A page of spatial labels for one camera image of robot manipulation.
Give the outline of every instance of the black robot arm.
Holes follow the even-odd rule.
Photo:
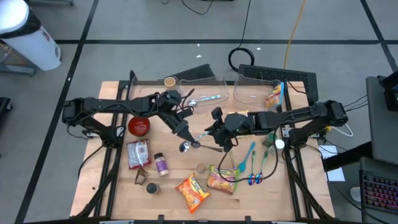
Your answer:
[[[123,137],[124,127],[105,126],[92,116],[95,113],[131,113],[134,116],[158,116],[172,130],[173,134],[186,141],[194,142],[188,130],[191,108],[178,110],[183,97],[175,90],[138,97],[132,100],[102,100],[96,98],[76,98],[66,101],[63,106],[62,122],[68,126],[80,125],[84,133],[100,136],[106,147],[117,147]]]
[[[327,126],[342,126],[348,121],[343,105],[335,101],[317,103],[314,107],[275,113],[273,111],[249,112],[247,116],[239,113],[228,114],[225,121],[221,108],[215,108],[211,115],[216,121],[205,131],[214,137],[215,142],[228,152],[233,147],[232,139],[244,135],[266,135],[278,127],[312,120],[302,128],[289,131],[291,146],[307,142],[312,134]]]

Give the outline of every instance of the white cable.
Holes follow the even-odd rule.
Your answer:
[[[333,127],[333,126],[331,128],[333,128],[334,130],[340,132],[341,134],[344,134],[345,136],[353,137],[354,133],[352,132],[351,128],[348,127],[348,124],[345,124],[345,126],[347,127],[347,129],[348,129],[350,134],[347,134],[347,133],[343,132],[342,130],[340,130],[340,129],[336,128],[336,127]]]

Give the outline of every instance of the red cup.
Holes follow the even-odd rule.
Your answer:
[[[150,122],[148,118],[133,117],[129,121],[129,132],[137,137],[146,135],[149,132]]]

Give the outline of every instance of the paper sheet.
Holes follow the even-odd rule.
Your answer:
[[[327,159],[329,157],[332,157],[332,156],[336,155],[336,153],[337,153],[336,146],[319,146],[318,148],[319,148],[319,150],[322,153],[322,158],[323,159]],[[343,169],[341,167],[337,168],[335,170],[329,171],[328,172],[328,176],[329,176],[329,181],[335,181],[335,182],[344,182],[344,181],[346,181],[346,179],[344,178]]]

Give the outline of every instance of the yellow cable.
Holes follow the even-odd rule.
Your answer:
[[[0,47],[2,47],[4,50],[6,50],[6,46],[4,46],[2,43],[0,43]],[[20,56],[12,52],[12,50],[8,51],[12,56],[14,56],[16,59],[18,59],[19,62],[17,63],[9,63],[9,65],[26,65],[25,62],[23,62],[23,59],[21,59]]]
[[[299,12],[299,14],[298,14],[298,16],[297,16],[296,24],[294,25],[292,35],[290,36],[290,39],[289,39],[289,41],[287,42],[286,53],[285,53],[284,69],[286,69],[287,58],[289,57],[290,43],[292,43],[292,39],[293,39],[294,33],[296,32],[297,25],[299,24],[299,20],[300,20],[300,18],[301,18],[301,14],[303,13],[304,6],[305,6],[305,0],[303,0],[303,3],[301,3],[301,8],[300,8],[300,12]]]

